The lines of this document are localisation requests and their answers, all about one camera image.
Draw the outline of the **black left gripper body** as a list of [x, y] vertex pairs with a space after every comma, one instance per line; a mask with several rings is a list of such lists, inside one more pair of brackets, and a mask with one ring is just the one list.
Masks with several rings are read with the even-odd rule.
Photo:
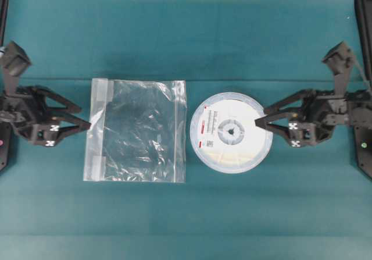
[[41, 86], [18, 86], [14, 94], [4, 92], [1, 99], [1, 120], [32, 144], [45, 142], [41, 126], [47, 120], [47, 91]]

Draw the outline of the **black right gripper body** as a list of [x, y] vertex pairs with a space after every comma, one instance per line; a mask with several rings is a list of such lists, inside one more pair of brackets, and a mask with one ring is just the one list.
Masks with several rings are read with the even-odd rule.
[[316, 91], [305, 109], [302, 121], [304, 139], [321, 143], [332, 137], [336, 126], [353, 127], [362, 133], [371, 132], [371, 93], [367, 90], [335, 95], [333, 91]]

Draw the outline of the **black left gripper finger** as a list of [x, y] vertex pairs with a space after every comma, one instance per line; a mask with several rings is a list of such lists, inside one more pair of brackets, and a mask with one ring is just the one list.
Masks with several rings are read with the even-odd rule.
[[34, 124], [31, 130], [31, 143], [43, 147], [54, 147], [66, 137], [84, 132], [91, 124], [77, 117], [53, 117], [51, 120]]
[[[61, 104], [62, 107], [52, 107], [47, 105], [47, 98]], [[73, 103], [69, 99], [50, 90], [49, 88], [37, 87], [37, 112], [40, 115], [47, 115], [51, 112], [80, 113], [81, 107], [79, 107], [77, 104]]]

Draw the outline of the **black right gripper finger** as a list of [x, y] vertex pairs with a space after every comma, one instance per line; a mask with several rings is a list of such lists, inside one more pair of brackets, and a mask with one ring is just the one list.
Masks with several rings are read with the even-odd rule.
[[255, 120], [255, 125], [282, 137], [291, 147], [306, 147], [313, 144], [313, 133], [308, 125], [297, 120], [289, 120], [288, 126], [281, 126], [270, 123], [267, 117], [261, 117]]
[[266, 120], [286, 117], [286, 113], [297, 113], [300, 120], [312, 120], [311, 106], [316, 97], [315, 90], [300, 90], [264, 108]]

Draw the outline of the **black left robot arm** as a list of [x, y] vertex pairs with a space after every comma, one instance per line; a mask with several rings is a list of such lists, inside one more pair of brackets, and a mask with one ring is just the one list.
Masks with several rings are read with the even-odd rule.
[[33, 145], [55, 147], [64, 138], [84, 132], [90, 122], [75, 116], [81, 108], [41, 86], [18, 87], [1, 95], [1, 169], [8, 164], [11, 134]]

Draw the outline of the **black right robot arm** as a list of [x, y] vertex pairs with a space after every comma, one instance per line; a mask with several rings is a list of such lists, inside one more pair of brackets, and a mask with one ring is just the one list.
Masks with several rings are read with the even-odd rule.
[[371, 177], [371, 94], [366, 90], [301, 90], [266, 108], [255, 120], [261, 129], [282, 137], [289, 146], [303, 148], [329, 140], [337, 126], [353, 130], [357, 165]]

